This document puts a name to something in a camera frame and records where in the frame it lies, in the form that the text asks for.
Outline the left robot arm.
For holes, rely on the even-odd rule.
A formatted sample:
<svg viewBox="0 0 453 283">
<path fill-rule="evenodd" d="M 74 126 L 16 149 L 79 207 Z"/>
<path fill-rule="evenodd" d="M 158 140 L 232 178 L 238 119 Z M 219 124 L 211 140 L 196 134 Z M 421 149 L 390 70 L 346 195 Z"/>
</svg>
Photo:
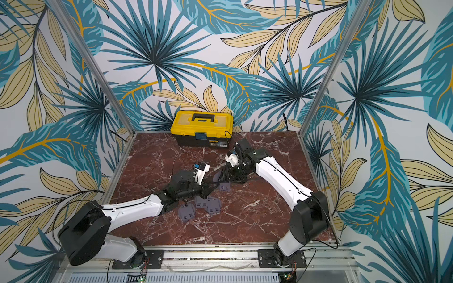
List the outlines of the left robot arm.
<svg viewBox="0 0 453 283">
<path fill-rule="evenodd" d="M 219 186 L 204 179 L 205 171 L 179 171 L 160 191 L 114 205 L 88 202 L 60 229 L 58 238 L 72 266 L 92 259 L 112 259 L 131 269 L 147 262 L 144 247 L 135 237 L 111 235 L 117 228 L 145 218 L 154 218 L 175 209 L 180 201 L 196 196 L 206 199 Z"/>
</svg>

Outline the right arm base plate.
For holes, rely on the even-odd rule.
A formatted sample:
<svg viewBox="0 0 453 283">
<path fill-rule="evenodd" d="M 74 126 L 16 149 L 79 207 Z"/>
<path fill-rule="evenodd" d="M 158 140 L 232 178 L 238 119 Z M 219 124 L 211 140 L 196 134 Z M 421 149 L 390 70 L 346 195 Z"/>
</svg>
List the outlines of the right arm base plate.
<svg viewBox="0 0 453 283">
<path fill-rule="evenodd" d="M 301 250 L 291 256 L 285 256 L 276 249 L 259 249 L 258 263 L 260 268 L 305 268 L 306 257 Z"/>
</svg>

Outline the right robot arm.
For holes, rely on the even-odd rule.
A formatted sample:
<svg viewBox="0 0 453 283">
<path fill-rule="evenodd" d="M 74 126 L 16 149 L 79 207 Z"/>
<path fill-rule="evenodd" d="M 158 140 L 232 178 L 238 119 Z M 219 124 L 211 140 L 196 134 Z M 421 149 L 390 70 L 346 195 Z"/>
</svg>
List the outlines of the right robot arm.
<svg viewBox="0 0 453 283">
<path fill-rule="evenodd" d="M 322 192 L 313 192 L 291 176 L 264 148 L 237 141 L 225 157 L 219 181 L 246 183 L 255 173 L 267 181 L 292 210 L 289 231 L 274 244 L 271 259 L 279 266 L 291 263 L 302 247 L 330 228 L 329 206 Z"/>
</svg>

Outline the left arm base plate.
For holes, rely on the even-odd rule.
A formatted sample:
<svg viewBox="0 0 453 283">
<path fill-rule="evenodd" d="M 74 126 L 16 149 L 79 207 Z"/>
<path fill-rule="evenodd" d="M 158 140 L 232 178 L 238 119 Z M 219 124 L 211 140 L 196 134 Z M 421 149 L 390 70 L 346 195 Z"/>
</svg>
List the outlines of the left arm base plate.
<svg viewBox="0 0 453 283">
<path fill-rule="evenodd" d="M 121 262 L 113 261 L 114 270 L 159 270 L 162 266 L 164 250 L 138 251 L 130 260 Z"/>
</svg>

